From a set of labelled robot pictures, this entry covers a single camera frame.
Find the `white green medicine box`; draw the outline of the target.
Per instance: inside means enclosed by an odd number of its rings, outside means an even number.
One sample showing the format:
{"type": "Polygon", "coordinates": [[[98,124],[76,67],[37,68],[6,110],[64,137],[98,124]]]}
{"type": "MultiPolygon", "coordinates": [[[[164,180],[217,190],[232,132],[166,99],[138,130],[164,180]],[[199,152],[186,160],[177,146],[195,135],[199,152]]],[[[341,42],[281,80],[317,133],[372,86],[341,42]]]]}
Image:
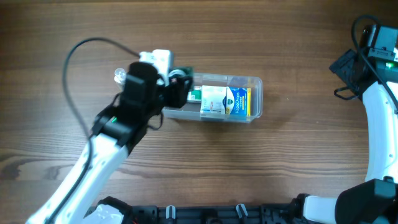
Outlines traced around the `white green medicine box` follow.
{"type": "Polygon", "coordinates": [[[202,101],[202,87],[195,86],[192,91],[188,92],[187,102],[188,103],[201,103],[202,101]]]}

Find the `green round floss pack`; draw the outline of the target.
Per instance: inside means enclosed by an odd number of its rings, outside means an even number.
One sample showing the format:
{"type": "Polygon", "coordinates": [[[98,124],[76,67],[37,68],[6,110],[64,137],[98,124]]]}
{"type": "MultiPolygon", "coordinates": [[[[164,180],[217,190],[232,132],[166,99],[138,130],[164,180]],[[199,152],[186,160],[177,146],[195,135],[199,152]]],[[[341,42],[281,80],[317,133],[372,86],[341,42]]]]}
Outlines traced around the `green round floss pack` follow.
{"type": "Polygon", "coordinates": [[[193,79],[193,67],[174,67],[169,71],[169,80],[173,78],[190,78],[193,79]]]}

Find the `white blue medicine box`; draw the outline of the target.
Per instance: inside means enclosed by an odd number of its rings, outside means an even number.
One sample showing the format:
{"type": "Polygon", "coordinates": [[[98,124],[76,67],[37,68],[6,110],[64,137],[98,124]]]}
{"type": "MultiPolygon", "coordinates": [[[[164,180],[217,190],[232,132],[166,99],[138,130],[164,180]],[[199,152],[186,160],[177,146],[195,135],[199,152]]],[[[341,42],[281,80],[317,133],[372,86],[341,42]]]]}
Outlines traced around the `white blue medicine box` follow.
{"type": "Polygon", "coordinates": [[[226,98],[225,86],[202,86],[202,101],[200,113],[216,113],[225,114],[226,106],[224,100],[226,98]]]}

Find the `clear plastic container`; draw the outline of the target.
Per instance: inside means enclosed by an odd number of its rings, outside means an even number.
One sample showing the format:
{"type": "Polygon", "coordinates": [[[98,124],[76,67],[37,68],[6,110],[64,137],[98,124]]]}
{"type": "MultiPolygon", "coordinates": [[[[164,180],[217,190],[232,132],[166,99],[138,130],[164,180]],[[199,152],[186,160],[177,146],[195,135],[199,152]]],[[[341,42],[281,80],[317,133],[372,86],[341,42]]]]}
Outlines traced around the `clear plastic container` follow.
{"type": "Polygon", "coordinates": [[[263,86],[259,77],[194,74],[193,91],[180,109],[164,108],[173,119],[250,123],[262,115],[263,86]]]}

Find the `white plastic bottle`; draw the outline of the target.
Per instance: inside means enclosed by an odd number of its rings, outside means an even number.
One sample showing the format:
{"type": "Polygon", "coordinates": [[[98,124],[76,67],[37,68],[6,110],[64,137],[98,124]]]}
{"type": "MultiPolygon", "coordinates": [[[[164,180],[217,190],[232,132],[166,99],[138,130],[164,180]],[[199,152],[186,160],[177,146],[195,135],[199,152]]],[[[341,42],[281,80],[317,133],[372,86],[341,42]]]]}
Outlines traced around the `white plastic bottle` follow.
{"type": "Polygon", "coordinates": [[[120,90],[124,90],[125,81],[126,81],[126,71],[123,68],[117,68],[114,71],[114,81],[120,90]]]}

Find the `blue yellow VapoDrops box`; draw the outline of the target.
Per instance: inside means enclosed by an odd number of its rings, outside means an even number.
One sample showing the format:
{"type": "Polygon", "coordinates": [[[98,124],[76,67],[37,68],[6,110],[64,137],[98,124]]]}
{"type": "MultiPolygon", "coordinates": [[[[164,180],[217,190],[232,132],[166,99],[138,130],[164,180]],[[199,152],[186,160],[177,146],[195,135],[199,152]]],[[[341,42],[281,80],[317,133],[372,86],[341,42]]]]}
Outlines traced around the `blue yellow VapoDrops box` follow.
{"type": "Polygon", "coordinates": [[[226,114],[250,116],[251,89],[227,86],[224,104],[226,107],[226,114]]]}

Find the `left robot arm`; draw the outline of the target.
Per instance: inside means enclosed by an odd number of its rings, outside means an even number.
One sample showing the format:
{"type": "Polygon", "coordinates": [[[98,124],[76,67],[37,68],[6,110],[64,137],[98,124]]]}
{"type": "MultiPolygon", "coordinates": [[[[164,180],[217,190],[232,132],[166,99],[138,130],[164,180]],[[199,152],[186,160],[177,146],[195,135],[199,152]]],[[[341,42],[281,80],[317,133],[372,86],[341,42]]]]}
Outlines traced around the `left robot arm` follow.
{"type": "Polygon", "coordinates": [[[104,184],[151,128],[151,117],[186,104],[193,68],[134,62],[127,72],[117,69],[114,79],[122,92],[97,115],[78,161],[28,223],[86,222],[104,184]]]}

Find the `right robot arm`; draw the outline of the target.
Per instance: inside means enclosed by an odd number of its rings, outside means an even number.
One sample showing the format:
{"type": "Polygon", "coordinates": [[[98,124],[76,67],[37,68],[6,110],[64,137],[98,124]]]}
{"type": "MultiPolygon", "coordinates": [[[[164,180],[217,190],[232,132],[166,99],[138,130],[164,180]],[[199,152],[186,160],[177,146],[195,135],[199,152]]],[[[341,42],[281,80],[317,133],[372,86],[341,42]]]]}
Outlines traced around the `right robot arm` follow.
{"type": "Polygon", "coordinates": [[[365,107],[369,162],[364,183],[337,198],[306,195],[301,218],[315,223],[397,223],[397,29],[363,29],[356,50],[329,69],[365,107]]]}

